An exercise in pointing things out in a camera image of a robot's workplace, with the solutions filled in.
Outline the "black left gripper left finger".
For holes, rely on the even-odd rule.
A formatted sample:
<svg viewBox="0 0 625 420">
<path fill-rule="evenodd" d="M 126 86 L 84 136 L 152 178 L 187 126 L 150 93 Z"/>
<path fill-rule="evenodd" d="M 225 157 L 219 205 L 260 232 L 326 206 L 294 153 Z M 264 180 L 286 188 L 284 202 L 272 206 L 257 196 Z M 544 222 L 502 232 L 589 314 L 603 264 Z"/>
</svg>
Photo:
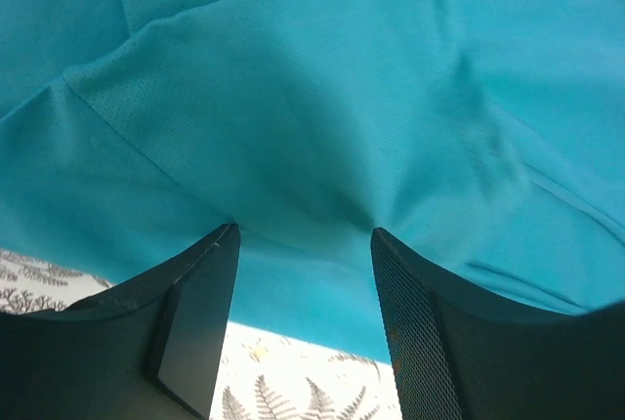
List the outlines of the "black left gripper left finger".
<svg viewBox="0 0 625 420">
<path fill-rule="evenodd" d="M 65 310 L 2 315 L 2 417 L 208 418 L 239 248 L 223 225 Z"/>
</svg>

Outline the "teal t-shirt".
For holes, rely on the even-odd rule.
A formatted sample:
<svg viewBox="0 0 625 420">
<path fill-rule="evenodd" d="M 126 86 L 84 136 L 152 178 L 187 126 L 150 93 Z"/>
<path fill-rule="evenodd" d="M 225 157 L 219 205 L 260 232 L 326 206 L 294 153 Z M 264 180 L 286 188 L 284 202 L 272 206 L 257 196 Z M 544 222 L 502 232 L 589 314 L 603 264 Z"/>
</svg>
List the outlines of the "teal t-shirt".
<svg viewBox="0 0 625 420">
<path fill-rule="evenodd" d="M 1 0 L 1 245 L 120 282 L 224 223 L 234 320 L 387 358 L 383 228 L 624 297 L 624 0 Z"/>
</svg>

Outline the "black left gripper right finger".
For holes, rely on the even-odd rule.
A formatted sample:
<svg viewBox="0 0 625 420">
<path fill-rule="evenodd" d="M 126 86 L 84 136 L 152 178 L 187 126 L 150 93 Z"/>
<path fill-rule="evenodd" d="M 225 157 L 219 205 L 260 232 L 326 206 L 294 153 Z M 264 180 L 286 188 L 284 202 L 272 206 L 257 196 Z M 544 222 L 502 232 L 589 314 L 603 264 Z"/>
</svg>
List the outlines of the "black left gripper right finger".
<svg viewBox="0 0 625 420">
<path fill-rule="evenodd" d="M 370 241 L 405 419 L 620 419 L 624 306 L 531 307 L 423 258 L 384 229 Z"/>
</svg>

